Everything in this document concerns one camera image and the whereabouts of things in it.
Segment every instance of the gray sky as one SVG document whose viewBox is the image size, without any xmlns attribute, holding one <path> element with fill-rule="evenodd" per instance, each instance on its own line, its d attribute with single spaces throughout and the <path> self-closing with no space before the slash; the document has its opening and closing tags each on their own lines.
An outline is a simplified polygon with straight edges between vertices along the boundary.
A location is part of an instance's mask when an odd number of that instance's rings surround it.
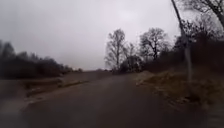
<svg viewBox="0 0 224 128">
<path fill-rule="evenodd" d="M 170 0 L 0 0 L 0 39 L 73 68 L 104 68 L 115 29 L 138 42 L 150 27 L 178 34 Z"/>
</svg>

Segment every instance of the dead vegetation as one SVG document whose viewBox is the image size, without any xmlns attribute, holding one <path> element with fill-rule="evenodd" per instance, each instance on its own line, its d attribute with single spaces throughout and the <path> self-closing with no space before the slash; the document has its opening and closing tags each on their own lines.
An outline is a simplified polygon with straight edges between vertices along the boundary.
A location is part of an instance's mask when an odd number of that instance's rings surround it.
<svg viewBox="0 0 224 128">
<path fill-rule="evenodd" d="M 137 86 L 145 86 L 151 92 L 176 104 L 209 106 L 221 100 L 223 82 L 217 77 L 196 71 L 191 86 L 188 86 L 186 78 L 186 74 L 174 70 L 154 75 L 143 72 L 136 77 L 136 82 Z"/>
</svg>

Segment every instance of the utility pole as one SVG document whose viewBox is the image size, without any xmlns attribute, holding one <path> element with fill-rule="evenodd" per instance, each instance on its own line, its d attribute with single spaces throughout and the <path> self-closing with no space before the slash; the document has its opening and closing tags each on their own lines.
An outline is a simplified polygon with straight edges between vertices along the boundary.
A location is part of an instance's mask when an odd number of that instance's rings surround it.
<svg viewBox="0 0 224 128">
<path fill-rule="evenodd" d="M 177 9 L 176 3 L 175 3 L 174 0 L 171 0 L 171 2 L 173 4 L 174 10 L 175 10 L 176 15 L 177 15 L 177 19 L 179 21 L 179 28 L 180 28 L 180 31 L 181 31 L 181 40 L 182 40 L 182 42 L 184 43 L 184 46 L 185 46 L 185 57 L 186 57 L 186 60 L 187 60 L 187 70 L 188 70 L 188 85 L 189 85 L 189 89 L 190 89 L 191 82 L 192 82 L 192 63 L 191 63 L 191 55 L 190 55 L 190 44 L 189 44 L 189 40 L 186 36 L 186 33 L 184 31 L 184 25 L 182 23 L 180 13 Z"/>
</svg>

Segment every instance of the leafless tree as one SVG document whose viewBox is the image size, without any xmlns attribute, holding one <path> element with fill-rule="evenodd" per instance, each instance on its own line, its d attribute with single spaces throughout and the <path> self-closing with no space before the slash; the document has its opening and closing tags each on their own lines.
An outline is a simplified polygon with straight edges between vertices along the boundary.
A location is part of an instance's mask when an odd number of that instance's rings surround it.
<svg viewBox="0 0 224 128">
<path fill-rule="evenodd" d="M 141 55 L 153 56 L 153 60 L 158 58 L 159 52 L 165 46 L 165 32 L 160 28 L 151 28 L 148 32 L 140 36 Z"/>
<path fill-rule="evenodd" d="M 181 0 L 186 9 L 202 13 L 213 12 L 224 28 L 224 0 Z"/>
<path fill-rule="evenodd" d="M 118 70 L 122 61 L 123 46 L 125 41 L 125 33 L 118 29 L 109 34 L 109 42 L 107 43 L 106 64 L 110 68 Z"/>
</svg>

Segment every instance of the asphalt road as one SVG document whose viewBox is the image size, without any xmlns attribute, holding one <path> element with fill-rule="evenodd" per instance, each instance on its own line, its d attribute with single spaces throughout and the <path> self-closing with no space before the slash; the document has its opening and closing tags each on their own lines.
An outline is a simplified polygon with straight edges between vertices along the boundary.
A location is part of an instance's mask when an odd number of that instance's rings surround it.
<svg viewBox="0 0 224 128">
<path fill-rule="evenodd" d="M 113 76 L 72 88 L 23 111 L 29 128 L 187 128 L 202 115 L 178 112 L 137 88 L 131 75 Z"/>
</svg>

